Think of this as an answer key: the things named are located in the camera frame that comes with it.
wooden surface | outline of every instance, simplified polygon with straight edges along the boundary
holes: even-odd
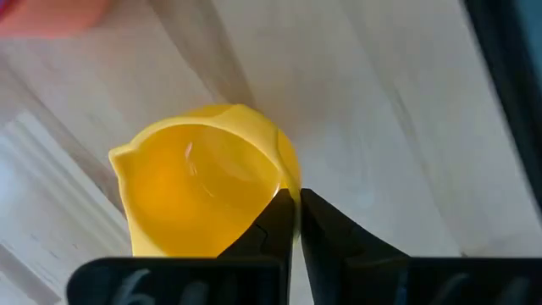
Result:
[[[0,68],[0,122],[33,114],[118,207],[111,147],[244,103],[294,142],[305,187],[402,251],[542,254],[459,2],[119,0],[78,36],[0,41]],[[311,302],[300,251],[291,298]]]

